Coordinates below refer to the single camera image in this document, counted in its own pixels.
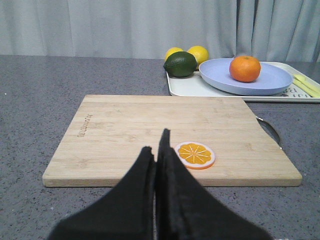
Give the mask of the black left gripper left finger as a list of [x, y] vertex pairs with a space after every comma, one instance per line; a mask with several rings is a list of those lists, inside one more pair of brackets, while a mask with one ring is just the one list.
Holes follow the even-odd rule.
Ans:
[[60, 221], [50, 240], [151, 240], [156, 163], [143, 147], [127, 174], [101, 199]]

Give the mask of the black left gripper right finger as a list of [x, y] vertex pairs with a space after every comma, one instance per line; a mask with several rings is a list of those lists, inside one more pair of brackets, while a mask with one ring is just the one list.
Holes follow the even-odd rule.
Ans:
[[228, 209], [190, 174], [164, 129], [156, 167], [159, 240], [270, 240], [271, 235]]

